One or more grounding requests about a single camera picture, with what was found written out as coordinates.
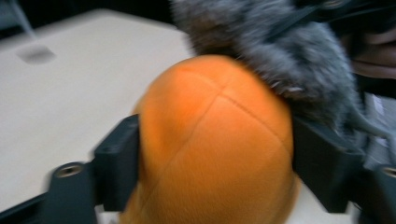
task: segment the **fuzzy gray microphone windscreen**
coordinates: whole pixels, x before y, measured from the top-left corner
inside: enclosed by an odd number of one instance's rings
[[[359,111],[348,57],[327,24],[310,22],[265,41],[297,10],[290,0],[174,0],[172,10],[196,54],[243,62],[293,113],[340,131]]]

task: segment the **metal screw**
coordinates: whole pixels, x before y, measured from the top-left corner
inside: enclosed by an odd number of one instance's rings
[[[56,177],[58,178],[65,178],[71,175],[76,175],[82,171],[82,166],[81,165],[71,165],[71,166],[66,166],[56,172]]]
[[[394,169],[394,168],[385,167],[385,168],[383,169],[383,172],[384,172],[386,175],[389,175],[389,176],[391,176],[391,177],[393,177],[393,178],[396,178],[396,169]]]

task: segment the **orange ball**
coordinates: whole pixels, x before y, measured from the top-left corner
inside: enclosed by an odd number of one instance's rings
[[[290,110],[241,63],[169,68],[140,115],[139,180],[123,224],[283,223],[298,192]]]

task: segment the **gray fabric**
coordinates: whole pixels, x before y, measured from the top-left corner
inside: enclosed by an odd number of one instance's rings
[[[395,99],[367,94],[366,104],[366,114],[370,120],[382,123],[391,129],[396,128]],[[387,140],[374,136],[369,137],[368,140],[368,145],[366,146],[368,157],[365,167],[372,169],[378,164],[391,164]],[[392,148],[390,153],[396,154],[396,148]]]

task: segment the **table surface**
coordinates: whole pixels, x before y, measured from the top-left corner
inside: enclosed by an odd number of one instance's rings
[[[148,84],[191,56],[174,26],[108,10],[36,35],[0,42],[0,211],[44,192],[59,165],[90,161]],[[351,217],[325,213],[303,187],[287,223],[351,223]]]

